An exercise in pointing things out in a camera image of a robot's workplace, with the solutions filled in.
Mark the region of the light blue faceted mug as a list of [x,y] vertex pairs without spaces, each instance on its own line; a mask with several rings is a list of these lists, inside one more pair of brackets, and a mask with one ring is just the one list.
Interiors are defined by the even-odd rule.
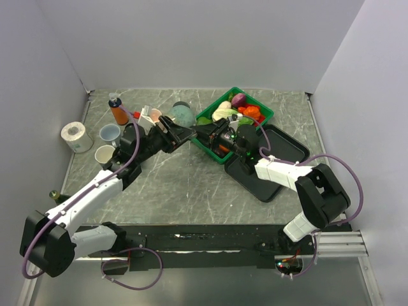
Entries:
[[118,147],[120,144],[121,130],[116,124],[107,124],[99,130],[99,137],[108,145]]

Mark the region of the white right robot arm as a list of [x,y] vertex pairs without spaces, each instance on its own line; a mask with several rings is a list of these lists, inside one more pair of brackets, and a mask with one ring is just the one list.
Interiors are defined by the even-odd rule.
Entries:
[[252,125],[220,119],[192,129],[208,149],[223,146],[234,153],[246,174],[297,193],[302,211],[283,227],[278,239],[280,250],[286,254],[294,253],[304,237],[329,226],[350,206],[349,196],[328,165],[305,166],[271,155],[271,148],[261,146]]

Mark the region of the white ceramic mug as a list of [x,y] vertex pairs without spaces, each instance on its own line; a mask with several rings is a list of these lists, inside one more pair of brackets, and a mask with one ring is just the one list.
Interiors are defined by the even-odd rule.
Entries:
[[95,151],[94,158],[97,163],[105,164],[112,158],[114,152],[115,147],[111,145],[103,145]]

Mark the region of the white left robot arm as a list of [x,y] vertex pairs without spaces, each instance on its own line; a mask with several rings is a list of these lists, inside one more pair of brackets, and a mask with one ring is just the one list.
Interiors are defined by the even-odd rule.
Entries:
[[195,130],[167,116],[160,116],[148,133],[135,122],[128,124],[111,158],[85,187],[48,212],[34,211],[27,217],[20,245],[24,263],[57,277],[79,257],[99,251],[121,255],[127,244],[121,227],[104,222],[92,230],[78,232],[78,228],[93,211],[133,183],[144,161],[160,151],[172,153],[196,136]]

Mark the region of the grey blue mug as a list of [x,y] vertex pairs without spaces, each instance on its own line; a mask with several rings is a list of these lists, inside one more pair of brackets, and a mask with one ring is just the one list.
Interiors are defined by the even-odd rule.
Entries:
[[174,103],[173,107],[176,107],[176,106],[185,106],[185,107],[191,108],[189,106],[189,103],[186,103],[185,101],[178,101],[178,102]]

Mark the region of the pink ceramic mug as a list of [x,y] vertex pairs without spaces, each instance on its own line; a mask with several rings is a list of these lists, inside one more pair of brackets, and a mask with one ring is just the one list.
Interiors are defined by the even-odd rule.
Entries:
[[159,122],[159,117],[162,116],[162,112],[156,108],[152,108],[149,113],[151,121],[155,124]]

